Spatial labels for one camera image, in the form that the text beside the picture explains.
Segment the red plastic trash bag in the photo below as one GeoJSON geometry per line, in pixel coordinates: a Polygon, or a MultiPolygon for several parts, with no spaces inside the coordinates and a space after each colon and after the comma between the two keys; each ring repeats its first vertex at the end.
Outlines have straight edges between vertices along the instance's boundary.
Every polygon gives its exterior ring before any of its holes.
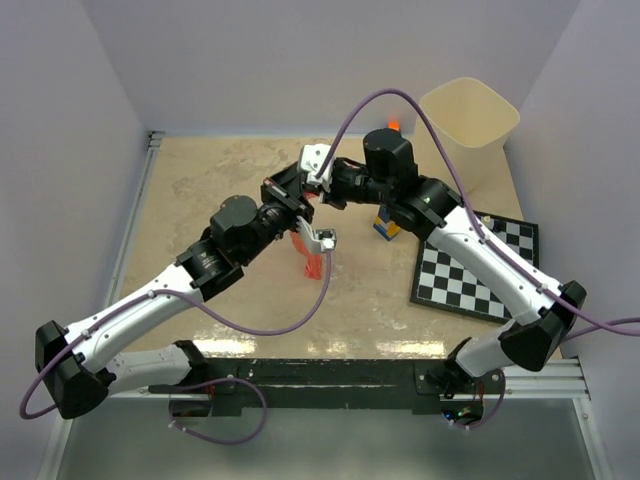
{"type": "Polygon", "coordinates": [[[305,259],[304,275],[313,280],[323,278],[323,259],[320,237],[301,212],[296,213],[295,225],[290,232],[294,249],[305,259]]]}

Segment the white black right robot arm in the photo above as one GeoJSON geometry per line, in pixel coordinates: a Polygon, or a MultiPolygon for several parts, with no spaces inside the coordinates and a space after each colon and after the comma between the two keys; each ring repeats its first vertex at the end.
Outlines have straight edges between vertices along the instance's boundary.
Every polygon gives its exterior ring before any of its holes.
{"type": "Polygon", "coordinates": [[[448,355],[433,376],[445,395],[469,392],[483,375],[511,365],[542,370],[573,327],[585,289],[534,268],[481,226],[455,190],[419,174],[412,145],[399,132],[368,133],[363,163],[333,158],[329,150],[326,144],[302,147],[298,170],[306,190],[336,209],[350,202],[385,206],[401,229],[460,263],[511,315],[493,333],[465,339],[448,355]]]}

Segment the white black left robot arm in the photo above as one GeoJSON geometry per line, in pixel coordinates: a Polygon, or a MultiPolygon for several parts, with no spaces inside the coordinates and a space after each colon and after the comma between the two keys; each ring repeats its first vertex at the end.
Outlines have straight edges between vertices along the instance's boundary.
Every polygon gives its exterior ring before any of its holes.
{"type": "Polygon", "coordinates": [[[155,385],[200,390],[207,368],[173,344],[141,359],[123,351],[164,321],[205,303],[243,276],[243,270],[287,231],[309,226],[314,209],[308,172],[291,164],[263,180],[261,200],[227,198],[199,240],[157,277],[110,307],[62,326],[51,320],[35,333],[36,385],[45,386],[52,410],[75,419],[121,391],[155,385]]]}

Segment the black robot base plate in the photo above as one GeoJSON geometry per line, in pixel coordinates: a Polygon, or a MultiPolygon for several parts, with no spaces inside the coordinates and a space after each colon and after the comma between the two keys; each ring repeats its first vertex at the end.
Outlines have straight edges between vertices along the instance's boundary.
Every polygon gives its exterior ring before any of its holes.
{"type": "Polygon", "coordinates": [[[437,376],[442,360],[206,358],[176,386],[154,385],[152,394],[207,394],[217,416],[259,408],[256,386],[272,409],[409,410],[436,415],[459,395],[499,394],[497,371],[452,387],[437,376]]]}

